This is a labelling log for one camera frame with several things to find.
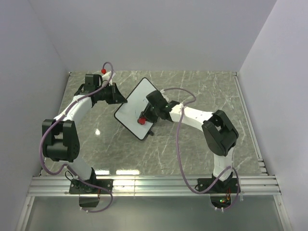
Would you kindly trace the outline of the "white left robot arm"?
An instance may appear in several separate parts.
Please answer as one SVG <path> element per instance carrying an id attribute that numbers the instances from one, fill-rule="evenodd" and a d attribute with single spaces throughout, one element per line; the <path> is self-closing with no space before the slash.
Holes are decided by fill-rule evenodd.
<path id="1" fill-rule="evenodd" d="M 84 193 L 93 193 L 101 188 L 96 179 L 95 171 L 80 158 L 80 142 L 77 124 L 88 111 L 99 101 L 107 104 L 127 103 L 117 85 L 112 82 L 115 74 L 103 71 L 99 74 L 86 74 L 85 82 L 75 92 L 70 104 L 55 118 L 46 119 L 42 123 L 42 139 L 39 155 L 42 168 L 50 175 L 57 175 L 44 165 L 44 159 L 62 162 L 60 169 L 65 167 L 71 173 L 71 186 L 81 189 Z"/>

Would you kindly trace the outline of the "small white whiteboard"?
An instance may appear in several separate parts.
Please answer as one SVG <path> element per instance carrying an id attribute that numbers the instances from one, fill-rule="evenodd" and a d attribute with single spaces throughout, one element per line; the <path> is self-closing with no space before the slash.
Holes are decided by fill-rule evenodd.
<path id="1" fill-rule="evenodd" d="M 140 141 L 146 138 L 154 125 L 146 121 L 140 124 L 138 119 L 148 104 L 146 96 L 155 90 L 151 81 L 144 77 L 128 95 L 128 102 L 121 104 L 114 113 L 114 118 Z"/>

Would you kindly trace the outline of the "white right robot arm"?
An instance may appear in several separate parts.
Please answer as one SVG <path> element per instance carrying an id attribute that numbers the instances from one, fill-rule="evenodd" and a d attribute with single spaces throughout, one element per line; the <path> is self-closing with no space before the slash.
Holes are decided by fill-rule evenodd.
<path id="1" fill-rule="evenodd" d="M 180 157 L 180 127 L 181 124 L 185 124 L 202 131 L 210 151 L 214 154 L 213 181 L 208 188 L 213 187 L 219 193 L 224 192 L 233 177 L 233 151 L 239 133 L 224 111 L 205 112 L 188 107 L 188 104 L 196 101 L 196 97 L 190 91 L 182 90 L 191 94 L 193 99 L 186 103 L 168 102 L 163 91 L 155 90 L 149 93 L 146 96 L 148 104 L 141 113 L 140 119 L 151 123 L 155 123 L 159 118 L 177 122 L 176 152 L 185 184 L 188 184 L 188 181 Z"/>

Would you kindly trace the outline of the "aluminium mounting rail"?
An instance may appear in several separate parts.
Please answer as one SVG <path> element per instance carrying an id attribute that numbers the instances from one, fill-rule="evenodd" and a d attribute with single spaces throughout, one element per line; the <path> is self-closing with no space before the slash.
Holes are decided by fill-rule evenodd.
<path id="1" fill-rule="evenodd" d="M 179 175 L 98 176 L 100 180 L 112 179 L 113 196 L 195 196 Z M 69 183 L 64 176 L 33 177 L 27 196 L 70 196 Z M 243 195 L 280 195 L 275 176 L 240 176 Z"/>

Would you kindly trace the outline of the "red bone-shaped eraser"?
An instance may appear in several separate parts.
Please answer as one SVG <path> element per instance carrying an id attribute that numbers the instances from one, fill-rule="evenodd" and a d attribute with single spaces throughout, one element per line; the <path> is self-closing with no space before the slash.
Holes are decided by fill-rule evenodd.
<path id="1" fill-rule="evenodd" d="M 140 117 L 140 118 L 138 118 L 137 122 L 140 125 L 144 125 L 146 123 L 146 118 L 145 117 Z"/>

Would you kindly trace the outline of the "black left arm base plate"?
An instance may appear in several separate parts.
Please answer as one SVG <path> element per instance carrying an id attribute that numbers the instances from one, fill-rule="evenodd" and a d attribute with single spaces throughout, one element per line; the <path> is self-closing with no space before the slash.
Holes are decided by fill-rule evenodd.
<path id="1" fill-rule="evenodd" d="M 71 180 L 69 194 L 109 194 L 112 192 L 113 180 L 97 180 L 96 185 L 106 189 L 106 191 L 84 184 L 79 180 Z"/>

